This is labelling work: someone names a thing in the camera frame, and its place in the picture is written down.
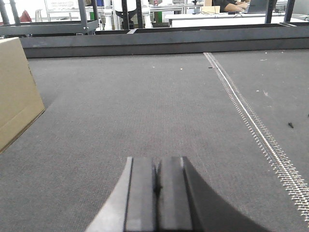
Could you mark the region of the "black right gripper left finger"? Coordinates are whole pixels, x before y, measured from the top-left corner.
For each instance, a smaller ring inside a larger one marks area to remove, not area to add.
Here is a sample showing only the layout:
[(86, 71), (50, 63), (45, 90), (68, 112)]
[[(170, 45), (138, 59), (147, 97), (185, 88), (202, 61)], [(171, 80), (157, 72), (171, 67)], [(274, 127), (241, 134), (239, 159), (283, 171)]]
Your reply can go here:
[(151, 158), (128, 157), (123, 172), (87, 232), (154, 232), (155, 166)]

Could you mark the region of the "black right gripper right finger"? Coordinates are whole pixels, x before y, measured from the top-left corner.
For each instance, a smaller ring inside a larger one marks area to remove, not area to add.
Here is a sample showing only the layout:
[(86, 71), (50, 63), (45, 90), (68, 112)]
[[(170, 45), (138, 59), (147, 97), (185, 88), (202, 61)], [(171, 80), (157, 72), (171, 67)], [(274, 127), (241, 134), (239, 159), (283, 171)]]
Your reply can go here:
[(226, 202), (187, 157), (163, 158), (158, 166), (158, 229), (161, 232), (266, 232)]

